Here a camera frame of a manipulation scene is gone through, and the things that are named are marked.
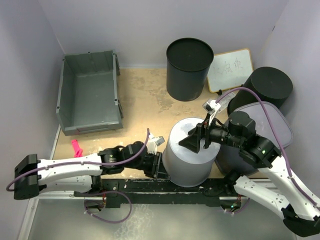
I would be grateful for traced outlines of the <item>grey plastic crate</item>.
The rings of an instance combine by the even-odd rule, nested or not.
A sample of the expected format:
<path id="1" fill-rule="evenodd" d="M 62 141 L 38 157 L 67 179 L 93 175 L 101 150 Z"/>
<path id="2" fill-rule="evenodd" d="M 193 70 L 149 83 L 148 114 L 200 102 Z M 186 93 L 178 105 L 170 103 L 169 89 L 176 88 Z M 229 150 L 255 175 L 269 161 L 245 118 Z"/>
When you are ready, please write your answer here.
<path id="1" fill-rule="evenodd" d="M 123 128 L 115 51 L 63 56 L 56 116 L 65 136 Z"/>

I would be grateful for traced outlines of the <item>grey slatted square basket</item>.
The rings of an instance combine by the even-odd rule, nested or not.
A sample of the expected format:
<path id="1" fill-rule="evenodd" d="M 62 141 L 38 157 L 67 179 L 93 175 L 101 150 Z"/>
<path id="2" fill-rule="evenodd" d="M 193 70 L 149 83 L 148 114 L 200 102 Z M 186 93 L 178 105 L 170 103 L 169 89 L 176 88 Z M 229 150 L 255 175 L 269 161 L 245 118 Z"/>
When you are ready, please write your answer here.
<path id="1" fill-rule="evenodd" d="M 288 147 L 293 142 L 294 138 L 293 131 L 288 121 L 275 105 L 266 101 L 263 102 L 263 105 L 268 113 L 268 116 L 270 117 L 271 123 L 276 131 L 280 143 L 282 144 L 282 147 Z M 247 113 L 249 117 L 255 121 L 256 133 L 271 140 L 275 146 L 279 146 L 259 102 L 241 106 L 237 108 L 236 111 Z M 231 170 L 237 170 L 246 176 L 250 176 L 258 172 L 257 169 L 243 161 L 243 159 L 239 156 L 239 149 L 231 146 L 222 145 L 220 147 L 219 153 L 215 159 L 215 163 L 223 175 L 228 174 Z"/>

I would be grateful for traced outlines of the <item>grey round plastic bin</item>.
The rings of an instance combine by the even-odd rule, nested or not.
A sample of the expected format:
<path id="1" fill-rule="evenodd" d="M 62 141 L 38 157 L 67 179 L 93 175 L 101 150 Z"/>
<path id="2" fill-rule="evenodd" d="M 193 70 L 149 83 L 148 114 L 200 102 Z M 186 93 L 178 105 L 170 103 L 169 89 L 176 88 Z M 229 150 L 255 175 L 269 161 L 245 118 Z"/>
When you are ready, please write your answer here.
<path id="1" fill-rule="evenodd" d="M 188 117 L 178 121 L 171 129 L 162 155 L 163 166 L 175 185 L 191 188 L 202 184 L 210 175 L 213 163 L 220 150 L 218 143 L 201 148 L 198 153 L 180 146 L 179 141 L 188 136 L 203 119 Z"/>

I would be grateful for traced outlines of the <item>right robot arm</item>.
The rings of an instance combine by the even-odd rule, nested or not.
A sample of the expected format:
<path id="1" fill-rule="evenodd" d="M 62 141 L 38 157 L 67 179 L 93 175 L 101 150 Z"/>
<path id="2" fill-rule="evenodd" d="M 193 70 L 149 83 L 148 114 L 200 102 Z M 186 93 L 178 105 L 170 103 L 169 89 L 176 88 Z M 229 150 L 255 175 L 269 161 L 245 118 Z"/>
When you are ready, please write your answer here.
<path id="1" fill-rule="evenodd" d="M 256 123 L 243 111 L 229 115 L 228 125 L 218 119 L 205 118 L 178 144 L 198 153 L 211 143 L 239 149 L 239 156 L 259 172 L 264 173 L 279 193 L 253 183 L 247 176 L 232 170 L 222 183 L 228 196 L 236 193 L 249 197 L 274 212 L 284 225 L 300 237 L 320 232 L 320 199 L 290 170 L 284 153 L 274 143 L 256 133 Z"/>

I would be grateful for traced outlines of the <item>black ribbed round bin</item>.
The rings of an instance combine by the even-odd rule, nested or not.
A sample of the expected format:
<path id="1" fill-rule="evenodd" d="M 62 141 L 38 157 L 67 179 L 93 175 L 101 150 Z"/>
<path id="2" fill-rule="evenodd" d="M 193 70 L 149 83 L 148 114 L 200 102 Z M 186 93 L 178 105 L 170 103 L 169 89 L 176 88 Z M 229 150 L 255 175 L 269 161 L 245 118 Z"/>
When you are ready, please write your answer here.
<path id="1" fill-rule="evenodd" d="M 255 69 L 243 85 L 255 92 L 261 101 L 269 102 L 278 109 L 285 103 L 293 91 L 293 83 L 283 71 L 269 66 Z M 227 113 L 257 102 L 257 99 L 245 90 L 239 90 L 227 106 Z"/>

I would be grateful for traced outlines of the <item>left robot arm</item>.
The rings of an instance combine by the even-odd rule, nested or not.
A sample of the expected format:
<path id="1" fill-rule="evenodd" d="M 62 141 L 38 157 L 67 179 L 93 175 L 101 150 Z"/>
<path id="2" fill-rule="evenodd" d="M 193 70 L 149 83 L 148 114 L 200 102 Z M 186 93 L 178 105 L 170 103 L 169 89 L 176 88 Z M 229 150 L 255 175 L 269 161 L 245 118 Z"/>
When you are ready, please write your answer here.
<path id="1" fill-rule="evenodd" d="M 98 196 L 103 191 L 101 176 L 119 174 L 129 168 L 155 178 L 161 158 L 162 153 L 154 143 L 141 141 L 60 160 L 38 159 L 36 154 L 29 154 L 14 169 L 13 198 L 27 200 L 54 191 Z"/>

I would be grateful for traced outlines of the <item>dark blue round bin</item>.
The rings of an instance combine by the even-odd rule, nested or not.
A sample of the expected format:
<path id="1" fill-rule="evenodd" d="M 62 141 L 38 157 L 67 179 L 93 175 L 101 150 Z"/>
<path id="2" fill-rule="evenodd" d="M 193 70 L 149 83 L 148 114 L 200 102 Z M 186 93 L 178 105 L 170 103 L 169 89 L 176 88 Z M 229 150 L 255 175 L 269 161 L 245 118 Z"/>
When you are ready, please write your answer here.
<path id="1" fill-rule="evenodd" d="M 166 90 L 175 100 L 197 99 L 214 60 L 214 51 L 204 41 L 184 37 L 173 41 L 166 50 Z"/>

